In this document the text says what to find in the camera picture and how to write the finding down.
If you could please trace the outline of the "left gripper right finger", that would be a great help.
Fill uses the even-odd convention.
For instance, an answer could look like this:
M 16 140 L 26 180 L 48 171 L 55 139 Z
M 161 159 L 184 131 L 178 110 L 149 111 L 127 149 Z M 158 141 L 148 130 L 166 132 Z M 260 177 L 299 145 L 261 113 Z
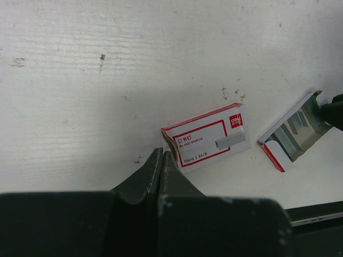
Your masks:
M 205 196 L 165 152 L 158 256 L 292 256 L 292 228 L 274 200 Z

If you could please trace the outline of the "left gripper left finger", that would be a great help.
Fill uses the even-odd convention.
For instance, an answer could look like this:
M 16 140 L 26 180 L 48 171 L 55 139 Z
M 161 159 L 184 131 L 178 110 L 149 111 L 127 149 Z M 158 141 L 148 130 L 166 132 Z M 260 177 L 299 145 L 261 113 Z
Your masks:
M 162 159 L 108 191 L 1 194 L 1 256 L 155 256 Z

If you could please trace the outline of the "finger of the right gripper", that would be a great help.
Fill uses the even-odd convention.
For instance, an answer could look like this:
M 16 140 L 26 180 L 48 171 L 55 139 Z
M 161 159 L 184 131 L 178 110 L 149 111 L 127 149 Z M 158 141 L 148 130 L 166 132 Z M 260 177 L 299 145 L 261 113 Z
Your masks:
M 319 117 L 329 125 L 343 131 L 343 94 L 336 95 L 331 103 L 320 107 Z

